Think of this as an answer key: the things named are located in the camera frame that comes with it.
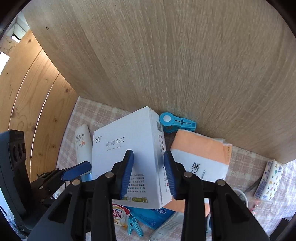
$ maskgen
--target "qr code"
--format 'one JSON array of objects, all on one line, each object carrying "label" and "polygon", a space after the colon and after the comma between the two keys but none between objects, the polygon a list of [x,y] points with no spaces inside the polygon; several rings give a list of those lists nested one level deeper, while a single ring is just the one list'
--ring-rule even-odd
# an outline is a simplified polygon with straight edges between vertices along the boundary
[{"label": "qr code", "polygon": [[156,123],[157,123],[157,129],[158,129],[160,132],[162,132],[162,131],[161,131],[161,124],[160,124],[158,121],[157,121]]}]

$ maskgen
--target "orange tissue packaging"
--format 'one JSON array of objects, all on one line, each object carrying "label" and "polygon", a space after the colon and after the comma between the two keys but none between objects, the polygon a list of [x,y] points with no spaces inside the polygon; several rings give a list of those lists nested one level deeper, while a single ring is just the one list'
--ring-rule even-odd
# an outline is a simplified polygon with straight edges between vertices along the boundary
[{"label": "orange tissue packaging", "polygon": [[[175,162],[182,163],[187,172],[200,179],[215,182],[225,179],[231,157],[232,145],[224,139],[215,139],[195,132],[179,129],[171,147]],[[184,212],[184,200],[172,200],[165,208]],[[205,198],[205,215],[210,212],[209,200]]]}]

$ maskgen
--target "light wood grain surface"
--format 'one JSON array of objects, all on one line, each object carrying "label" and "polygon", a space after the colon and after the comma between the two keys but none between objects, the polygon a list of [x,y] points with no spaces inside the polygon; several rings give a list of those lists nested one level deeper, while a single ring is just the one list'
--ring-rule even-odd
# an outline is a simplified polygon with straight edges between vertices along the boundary
[{"label": "light wood grain surface", "polygon": [[0,76],[0,132],[8,130],[17,93],[40,51],[40,45],[29,30],[11,52]]},{"label": "light wood grain surface", "polygon": [[0,40],[0,52],[3,52],[6,55],[10,56],[11,51],[14,49],[16,45],[16,41],[14,41],[11,37],[5,35]]},{"label": "light wood grain surface", "polygon": [[79,95],[296,159],[296,40],[265,0],[34,0],[25,17]]},{"label": "light wood grain surface", "polygon": [[30,181],[56,168],[59,147],[78,95],[59,74],[44,103],[32,149]]},{"label": "light wood grain surface", "polygon": [[59,71],[42,50],[30,67],[15,100],[9,129],[23,131],[25,134],[27,170],[30,170],[30,155],[38,117],[58,74]]}]

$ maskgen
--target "white cardboard box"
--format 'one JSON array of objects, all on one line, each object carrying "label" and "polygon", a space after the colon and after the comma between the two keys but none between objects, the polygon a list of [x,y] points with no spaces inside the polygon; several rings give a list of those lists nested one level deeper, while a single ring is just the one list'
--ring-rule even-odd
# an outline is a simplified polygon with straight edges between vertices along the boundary
[{"label": "white cardboard box", "polygon": [[94,132],[92,178],[111,171],[126,150],[134,153],[134,165],[125,200],[113,203],[159,209],[172,200],[163,164],[166,151],[159,115],[148,106]]}]

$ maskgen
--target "plaid tablecloth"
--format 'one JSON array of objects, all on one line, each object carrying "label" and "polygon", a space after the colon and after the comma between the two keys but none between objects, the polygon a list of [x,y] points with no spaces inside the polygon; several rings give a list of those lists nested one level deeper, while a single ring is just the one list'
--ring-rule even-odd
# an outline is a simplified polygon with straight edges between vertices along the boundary
[{"label": "plaid tablecloth", "polygon": [[[79,97],[64,133],[57,167],[63,169],[77,164],[74,132],[78,126],[87,124],[91,138],[93,138],[95,130],[129,113],[125,110]],[[165,135],[167,149],[170,148],[173,138],[174,134]],[[231,187],[239,188],[242,191],[246,190],[262,176],[265,165],[269,160],[256,153],[233,146],[226,182]],[[255,189],[248,195],[249,208],[253,204],[252,195],[254,192]],[[285,165],[285,171],[274,200],[272,202],[259,202],[256,210],[256,218],[268,235],[273,232],[283,217],[294,215],[296,211],[296,161]],[[117,240],[149,240],[149,235],[153,230],[141,223],[139,224],[144,232],[144,237],[140,238],[135,232],[128,236],[125,229],[116,225]],[[182,226],[179,225],[163,240],[180,240],[181,231]],[[90,233],[87,234],[87,240],[90,240]]]}]

